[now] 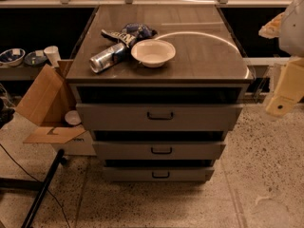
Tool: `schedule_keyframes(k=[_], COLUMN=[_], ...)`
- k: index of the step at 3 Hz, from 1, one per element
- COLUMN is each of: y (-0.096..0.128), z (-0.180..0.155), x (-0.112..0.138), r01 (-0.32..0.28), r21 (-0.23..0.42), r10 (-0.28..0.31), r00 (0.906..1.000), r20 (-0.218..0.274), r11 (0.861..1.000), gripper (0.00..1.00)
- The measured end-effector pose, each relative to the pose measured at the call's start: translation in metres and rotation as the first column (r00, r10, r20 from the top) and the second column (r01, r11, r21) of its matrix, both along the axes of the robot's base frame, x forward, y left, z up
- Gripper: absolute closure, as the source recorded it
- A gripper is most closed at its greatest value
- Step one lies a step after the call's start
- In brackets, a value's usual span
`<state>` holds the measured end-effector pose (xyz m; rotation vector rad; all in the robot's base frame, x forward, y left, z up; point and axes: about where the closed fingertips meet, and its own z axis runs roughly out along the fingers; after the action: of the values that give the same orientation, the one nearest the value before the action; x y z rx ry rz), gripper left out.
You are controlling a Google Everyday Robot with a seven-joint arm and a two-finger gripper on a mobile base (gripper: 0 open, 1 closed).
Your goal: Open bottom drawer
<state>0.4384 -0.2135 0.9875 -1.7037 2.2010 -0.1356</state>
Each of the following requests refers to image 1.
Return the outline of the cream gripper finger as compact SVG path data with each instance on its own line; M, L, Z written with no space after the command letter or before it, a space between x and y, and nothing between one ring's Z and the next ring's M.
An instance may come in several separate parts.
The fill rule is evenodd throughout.
M304 97L304 58L291 58L282 68L266 113L283 117Z

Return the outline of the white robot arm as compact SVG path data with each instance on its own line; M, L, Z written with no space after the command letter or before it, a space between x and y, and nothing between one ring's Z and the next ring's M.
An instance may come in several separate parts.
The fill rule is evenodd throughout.
M281 68L266 113L283 117L304 97L304 0L294 0L284 12L264 25L259 36L278 38L279 48L291 55Z

